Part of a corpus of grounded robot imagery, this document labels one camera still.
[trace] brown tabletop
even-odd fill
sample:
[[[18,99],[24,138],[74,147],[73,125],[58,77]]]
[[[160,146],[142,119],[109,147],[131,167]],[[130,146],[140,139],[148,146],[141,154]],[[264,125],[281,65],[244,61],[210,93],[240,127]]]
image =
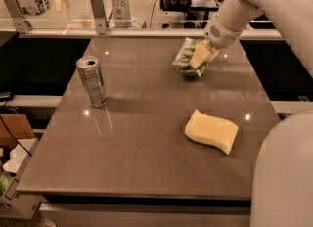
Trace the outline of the brown tabletop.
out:
[[[250,199],[260,145],[279,121],[241,44],[202,78],[172,61],[184,39],[92,40],[108,103],[89,106],[77,72],[18,190],[42,195]],[[239,126],[229,156],[190,141],[194,109]]]

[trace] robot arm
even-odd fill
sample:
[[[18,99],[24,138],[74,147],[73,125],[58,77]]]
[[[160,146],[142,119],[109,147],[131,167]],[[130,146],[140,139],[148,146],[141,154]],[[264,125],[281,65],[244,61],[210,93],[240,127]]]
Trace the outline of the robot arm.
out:
[[[204,30],[215,49],[228,47],[265,13],[313,77],[312,0],[225,0]]]

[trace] cardboard box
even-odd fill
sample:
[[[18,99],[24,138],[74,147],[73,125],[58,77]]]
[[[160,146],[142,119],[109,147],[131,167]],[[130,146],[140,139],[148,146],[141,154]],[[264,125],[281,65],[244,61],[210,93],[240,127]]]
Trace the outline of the cardboard box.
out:
[[[18,139],[18,140],[22,145],[24,145],[28,149],[28,151],[31,154],[33,154],[34,150],[38,145],[38,140],[34,137],[27,118],[24,115],[20,114],[19,116],[14,115],[16,114],[10,114],[10,116],[6,115],[3,116],[2,114],[3,118],[6,118],[6,123],[7,121],[10,121],[9,122],[9,126],[11,127],[10,131],[12,130],[12,133],[14,132],[15,137],[21,135],[27,137],[27,139]],[[1,124],[0,128],[2,128],[2,131],[0,130],[0,134],[2,134],[0,135],[1,136],[0,142],[4,140],[4,142],[2,142],[2,146],[5,146],[6,148],[12,147],[13,142],[9,140],[10,137],[7,134],[3,134],[4,125],[1,120],[0,124]],[[0,217],[31,219],[34,213],[36,212],[37,208],[39,207],[41,203],[40,196],[24,195],[16,191],[19,181],[21,180],[23,172],[25,171],[30,159],[31,156],[29,154],[26,154],[23,156],[22,159],[19,160],[20,164],[18,166],[16,175],[13,177],[12,182],[8,189],[0,197]]]

